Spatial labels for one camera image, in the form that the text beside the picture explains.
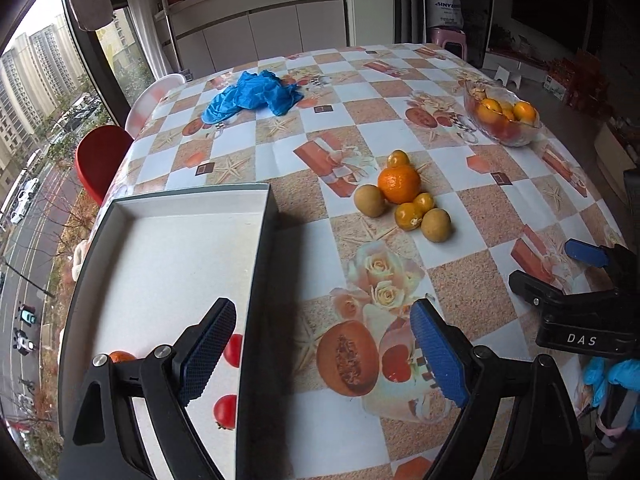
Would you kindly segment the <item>blue gloved right hand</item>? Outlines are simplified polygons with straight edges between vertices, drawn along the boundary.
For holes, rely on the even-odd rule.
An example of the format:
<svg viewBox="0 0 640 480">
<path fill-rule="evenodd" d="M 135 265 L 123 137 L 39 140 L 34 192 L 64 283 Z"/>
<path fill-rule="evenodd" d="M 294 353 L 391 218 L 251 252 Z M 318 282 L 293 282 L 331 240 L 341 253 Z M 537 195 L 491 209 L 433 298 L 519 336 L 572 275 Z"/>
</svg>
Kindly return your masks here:
<svg viewBox="0 0 640 480">
<path fill-rule="evenodd" d="M 629 392 L 640 392 L 640 362 L 635 359 L 612 362 L 593 356 L 584 369 L 582 380 L 592 388 L 591 404 L 597 408 L 610 387 L 620 386 Z"/>
</svg>

